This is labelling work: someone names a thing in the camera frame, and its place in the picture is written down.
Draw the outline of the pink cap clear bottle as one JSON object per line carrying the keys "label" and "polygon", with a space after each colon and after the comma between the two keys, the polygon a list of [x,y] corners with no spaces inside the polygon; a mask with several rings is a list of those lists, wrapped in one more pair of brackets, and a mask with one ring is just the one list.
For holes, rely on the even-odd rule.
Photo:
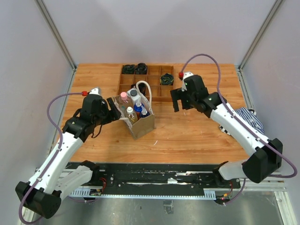
{"label": "pink cap clear bottle", "polygon": [[119,106],[120,109],[126,111],[128,107],[131,106],[131,99],[126,92],[121,92],[119,96]]}

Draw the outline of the blue spray bottle orange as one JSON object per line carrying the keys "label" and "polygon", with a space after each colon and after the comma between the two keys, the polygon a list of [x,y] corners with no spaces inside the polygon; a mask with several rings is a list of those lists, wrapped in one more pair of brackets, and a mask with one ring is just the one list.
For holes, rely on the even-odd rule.
{"label": "blue spray bottle orange", "polygon": [[141,98],[137,99],[135,105],[134,105],[134,110],[137,114],[141,113],[143,110],[143,104],[141,102]]}

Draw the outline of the blue striped cloth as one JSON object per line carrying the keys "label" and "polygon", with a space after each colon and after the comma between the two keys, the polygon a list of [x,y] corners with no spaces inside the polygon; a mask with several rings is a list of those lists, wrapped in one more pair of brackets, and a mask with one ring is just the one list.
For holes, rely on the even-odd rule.
{"label": "blue striped cloth", "polygon": [[235,110],[236,113],[244,119],[250,126],[252,126],[254,129],[256,129],[261,134],[264,134],[264,126],[259,121],[259,119],[256,116],[256,111],[254,109],[247,109],[245,107],[241,107]]}

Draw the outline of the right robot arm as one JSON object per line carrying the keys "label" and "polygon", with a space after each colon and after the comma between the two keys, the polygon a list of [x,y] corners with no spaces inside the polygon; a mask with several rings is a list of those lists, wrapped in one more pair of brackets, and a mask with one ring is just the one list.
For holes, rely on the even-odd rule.
{"label": "right robot arm", "polygon": [[182,87],[172,90],[175,112],[178,101],[184,110],[196,109],[222,126],[249,155],[247,160],[223,162],[212,176],[213,184],[219,188],[234,178],[247,178],[260,183],[281,167],[283,144],[277,138],[271,140],[254,129],[237,114],[227,101],[222,101],[217,92],[209,93],[202,78],[191,72],[181,72]]}

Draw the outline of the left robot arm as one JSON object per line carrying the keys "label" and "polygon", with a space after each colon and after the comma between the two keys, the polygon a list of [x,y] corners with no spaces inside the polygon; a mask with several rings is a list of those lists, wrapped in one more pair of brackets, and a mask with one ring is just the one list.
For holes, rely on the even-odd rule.
{"label": "left robot arm", "polygon": [[96,138],[96,127],[102,127],[120,119],[121,113],[113,99],[104,99],[100,88],[80,92],[84,97],[82,107],[77,109],[63,128],[53,120],[50,122],[59,132],[59,140],[37,172],[27,181],[20,181],[15,191],[20,199],[19,219],[23,218],[22,210],[27,208],[42,218],[51,218],[59,209],[61,202],[83,184],[96,185],[103,181],[100,168],[91,161],[83,161],[66,177],[61,173],[71,157],[84,144],[88,137]]}

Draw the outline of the black rolled sock behind bag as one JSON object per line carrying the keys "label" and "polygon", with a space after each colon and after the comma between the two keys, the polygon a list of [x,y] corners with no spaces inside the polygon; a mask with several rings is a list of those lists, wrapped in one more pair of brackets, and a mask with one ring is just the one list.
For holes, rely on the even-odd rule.
{"label": "black rolled sock behind bag", "polygon": [[[136,88],[136,84],[132,84],[131,88]],[[146,85],[144,83],[139,84],[138,89],[144,96],[146,96]]]}

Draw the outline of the dark green rolled sock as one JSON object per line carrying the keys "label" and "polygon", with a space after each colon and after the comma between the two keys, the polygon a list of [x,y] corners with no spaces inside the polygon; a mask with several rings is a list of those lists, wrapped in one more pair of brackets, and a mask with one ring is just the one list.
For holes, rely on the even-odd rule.
{"label": "dark green rolled sock", "polygon": [[164,75],[161,75],[160,77],[160,84],[161,85],[173,85],[174,77],[170,73],[166,73]]}

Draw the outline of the wooden compartment tray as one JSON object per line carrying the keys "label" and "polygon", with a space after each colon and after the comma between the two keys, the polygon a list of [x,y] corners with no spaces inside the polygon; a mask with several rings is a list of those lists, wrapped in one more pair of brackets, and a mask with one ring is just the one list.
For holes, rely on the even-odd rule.
{"label": "wooden compartment tray", "polygon": [[146,75],[136,75],[134,74],[122,74],[122,67],[120,71],[120,79],[117,93],[128,91],[131,89],[132,84],[136,84],[138,81],[146,81],[152,90],[152,101],[153,102],[171,102],[170,91],[175,85],[161,85],[160,77],[166,73],[170,73],[174,76],[174,66],[171,65],[149,65]]}

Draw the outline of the white bottle grey cap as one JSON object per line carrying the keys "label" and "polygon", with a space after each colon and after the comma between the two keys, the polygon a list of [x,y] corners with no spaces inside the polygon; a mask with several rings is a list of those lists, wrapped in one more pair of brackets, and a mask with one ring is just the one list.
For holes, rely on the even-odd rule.
{"label": "white bottle grey cap", "polygon": [[140,94],[138,93],[136,88],[132,88],[127,91],[127,94],[129,95],[132,105],[135,105],[137,99],[141,98]]}

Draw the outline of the black rolled sock left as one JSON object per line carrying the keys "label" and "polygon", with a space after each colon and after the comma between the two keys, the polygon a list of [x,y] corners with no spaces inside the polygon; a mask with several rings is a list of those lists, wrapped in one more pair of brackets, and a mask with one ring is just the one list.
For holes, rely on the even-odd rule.
{"label": "black rolled sock left", "polygon": [[127,64],[122,67],[122,74],[134,74],[135,72],[135,65],[134,64]]}

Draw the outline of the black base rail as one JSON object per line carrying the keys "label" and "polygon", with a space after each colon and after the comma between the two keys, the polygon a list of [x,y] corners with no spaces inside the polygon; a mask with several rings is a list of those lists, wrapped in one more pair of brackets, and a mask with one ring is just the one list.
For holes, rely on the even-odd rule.
{"label": "black base rail", "polygon": [[213,173],[215,164],[98,163],[99,179],[82,187],[100,188],[105,195],[147,197],[198,196],[205,189],[238,190],[238,179],[222,181]]}

